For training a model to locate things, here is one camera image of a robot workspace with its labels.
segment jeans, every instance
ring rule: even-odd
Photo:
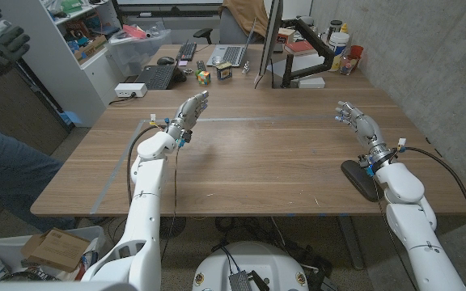
[[[74,228],[74,217],[37,217],[30,212],[61,166],[54,158],[0,133],[0,203],[40,231]]]

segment wooden desk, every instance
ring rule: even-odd
[[[179,47],[163,46],[153,60],[174,57]],[[188,67],[195,70],[195,61],[206,62],[213,48],[196,53]],[[210,92],[209,107],[193,128],[191,143],[179,153],[179,216],[379,214],[379,206],[365,200],[341,172],[343,161],[365,151],[353,131],[333,119],[339,100],[350,101],[372,116],[389,146],[407,137],[408,146],[435,153],[388,95],[375,89],[360,71],[348,77],[324,72],[326,88],[320,90],[273,90],[268,72],[255,90],[261,45],[250,45],[246,57],[251,62],[248,76],[235,69],[232,79],[219,81],[211,70],[209,86],[189,76],[174,90],[149,91],[144,98],[109,106],[32,212],[126,215],[124,156],[131,138],[148,126],[142,120],[150,119],[151,113],[159,120],[172,118],[181,103],[203,90]],[[162,215],[174,211],[175,154],[169,160]],[[400,161],[424,183],[436,213],[466,213],[457,184],[435,161],[415,152],[400,154]]]

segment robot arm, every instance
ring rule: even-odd
[[[336,120],[349,125],[368,155],[360,156],[373,178],[387,184],[384,195],[388,224],[408,252],[420,290],[461,290],[463,281],[443,250],[434,230],[436,216],[424,197],[424,186],[407,167],[393,162],[379,126],[349,102],[339,102]]]
[[[91,266],[82,281],[125,282],[136,289],[160,290],[159,219],[167,169],[166,154],[189,142],[190,129],[207,107],[208,92],[186,100],[167,128],[143,141],[131,167],[135,182],[125,232],[117,245]]]

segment office chair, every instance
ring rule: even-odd
[[[220,17],[220,44],[245,44],[248,41],[248,36],[244,33],[240,25],[236,22],[235,17],[229,11],[224,8]],[[193,37],[201,38],[205,37],[208,40],[208,44],[211,44],[210,34],[213,31],[212,28],[204,28],[193,34]],[[253,32],[251,44],[263,44],[264,37],[256,32]]]

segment table leg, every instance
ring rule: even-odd
[[[359,247],[357,235],[355,234],[354,224],[352,218],[349,216],[338,217],[341,232],[345,237],[346,246],[348,247],[349,255],[352,258],[352,265],[356,270],[364,269],[364,262],[362,261],[361,248]]]

